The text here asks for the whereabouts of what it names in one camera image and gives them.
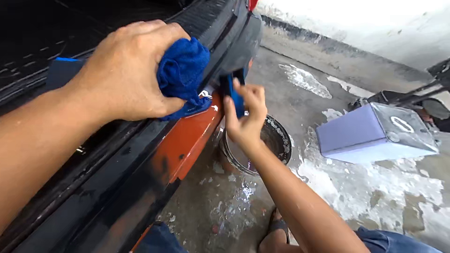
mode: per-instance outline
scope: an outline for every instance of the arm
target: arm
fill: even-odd
[[[227,133],[258,169],[283,219],[304,246],[303,251],[369,252],[345,221],[261,141],[260,132],[267,114],[264,88],[240,86],[237,80],[234,88],[249,107],[249,116],[238,120],[232,99],[225,97]]]
[[[162,95],[164,51],[188,34],[161,20],[108,35],[63,88],[0,117],[0,234],[90,135],[114,119],[162,117],[184,101]]]

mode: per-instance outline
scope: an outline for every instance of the rear bumper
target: rear bumper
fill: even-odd
[[[142,122],[128,141],[15,252],[132,249],[164,208],[222,119],[221,99],[215,93],[218,77],[248,67],[256,54],[261,40],[261,18],[247,11],[245,1],[238,2],[240,5],[233,10],[238,10],[238,15],[220,43],[214,45],[211,64],[205,71],[202,89],[213,94],[212,107],[177,122]]]

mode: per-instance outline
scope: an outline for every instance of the foot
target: foot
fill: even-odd
[[[275,221],[281,220],[283,217],[281,216],[278,208],[275,209],[272,213],[272,217],[270,219],[270,224],[272,224]],[[269,232],[265,238],[261,241],[259,244],[259,253],[266,253],[266,252],[276,252],[276,246],[278,244],[286,244],[288,241],[288,235],[286,232],[282,229],[275,229],[271,232]]]

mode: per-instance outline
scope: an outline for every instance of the black tube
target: black tube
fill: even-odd
[[[394,99],[393,101],[389,101],[389,103],[390,103],[390,104],[391,104],[391,103],[394,104],[394,103],[396,103],[396,102],[401,102],[402,100],[408,99],[410,96],[414,95],[414,93],[419,92],[419,91],[423,91],[424,89],[428,89],[428,88],[430,88],[430,87],[432,87],[432,86],[435,86],[435,85],[437,85],[437,84],[439,84],[439,81],[438,81],[438,80],[434,80],[434,81],[430,82],[430,83],[427,84],[427,85],[424,85],[424,86],[422,86],[422,87],[419,87],[419,88],[417,88],[417,89],[415,89],[415,90],[412,90],[412,91],[409,91],[408,93],[403,94],[402,96],[400,96],[400,97]]]
[[[436,95],[438,93],[441,93],[441,92],[449,90],[449,89],[450,89],[450,87],[442,87],[440,89],[434,90],[434,91],[429,92],[427,94],[424,94],[422,96],[414,97],[414,98],[410,98],[410,99],[407,99],[405,101],[402,101],[400,104],[398,104],[398,106],[402,106],[403,107],[403,106],[406,106],[406,105],[415,104],[415,103],[421,102],[421,101],[423,101],[423,100],[425,100],[425,99],[427,99],[427,98],[429,98],[429,97],[431,97],[433,95]]]

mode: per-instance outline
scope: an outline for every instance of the jeans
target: jeans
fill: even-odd
[[[441,251],[398,233],[368,230],[356,231],[371,253],[442,253]],[[187,253],[163,222],[153,224],[139,243],[135,253]]]
[[[371,253],[442,253],[406,235],[361,226],[356,235]]]

